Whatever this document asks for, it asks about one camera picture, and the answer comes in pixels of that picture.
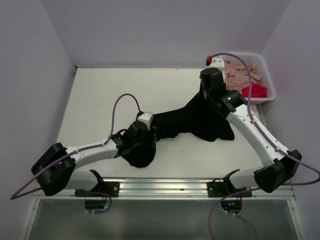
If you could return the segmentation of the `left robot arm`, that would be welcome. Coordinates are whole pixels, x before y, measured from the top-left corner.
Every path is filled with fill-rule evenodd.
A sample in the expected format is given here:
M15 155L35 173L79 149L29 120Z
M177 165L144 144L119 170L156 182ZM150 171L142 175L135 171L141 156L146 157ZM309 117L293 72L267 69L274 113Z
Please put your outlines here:
M123 158L132 167L146 168L155 154L155 127L136 120L123 132L93 145L64 147L60 142L55 143L33 165L31 172L47 197L64 189L96 197L107 191L103 177L97 170L81 171L81 167L101 160Z

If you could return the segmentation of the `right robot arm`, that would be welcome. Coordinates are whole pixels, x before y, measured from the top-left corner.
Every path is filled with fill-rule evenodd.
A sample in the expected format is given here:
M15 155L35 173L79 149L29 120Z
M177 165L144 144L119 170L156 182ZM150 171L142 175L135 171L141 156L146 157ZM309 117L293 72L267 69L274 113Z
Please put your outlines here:
M232 124L257 153L261 163L249 169L236 169L223 178L223 192L235 196L246 187L259 187L267 193L292 178L297 169L296 158L302 160L298 150L290 151L253 115L246 99L236 90L227 90L223 73L215 67L200 72L199 97L210 109Z

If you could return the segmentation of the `black t shirt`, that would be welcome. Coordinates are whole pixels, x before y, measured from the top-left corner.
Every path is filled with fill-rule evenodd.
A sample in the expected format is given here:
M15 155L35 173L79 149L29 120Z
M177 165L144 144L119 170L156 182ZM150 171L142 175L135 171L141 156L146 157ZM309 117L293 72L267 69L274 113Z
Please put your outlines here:
M203 98L199 98L198 93L182 108L155 114L151 126L156 127L157 142L186 133L207 142L235 139L229 122L214 112ZM146 168L155 155L156 146L155 149L137 146L123 158L132 167Z

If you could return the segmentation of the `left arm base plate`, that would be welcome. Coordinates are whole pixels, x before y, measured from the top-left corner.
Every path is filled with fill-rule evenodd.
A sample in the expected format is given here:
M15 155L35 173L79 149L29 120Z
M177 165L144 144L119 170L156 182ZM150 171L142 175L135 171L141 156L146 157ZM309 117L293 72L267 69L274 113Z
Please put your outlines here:
M106 197L117 198L120 192L120 183L118 181L104 181L100 182L92 190L76 189L74 195L76 197Z

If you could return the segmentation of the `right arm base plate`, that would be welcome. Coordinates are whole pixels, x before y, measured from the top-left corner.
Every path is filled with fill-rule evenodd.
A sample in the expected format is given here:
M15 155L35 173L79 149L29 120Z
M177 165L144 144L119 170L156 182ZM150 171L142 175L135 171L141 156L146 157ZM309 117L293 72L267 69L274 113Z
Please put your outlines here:
M247 191L247 188L234 188L230 183L223 181L209 181L206 183L207 194L209 198L222 198L231 194Z

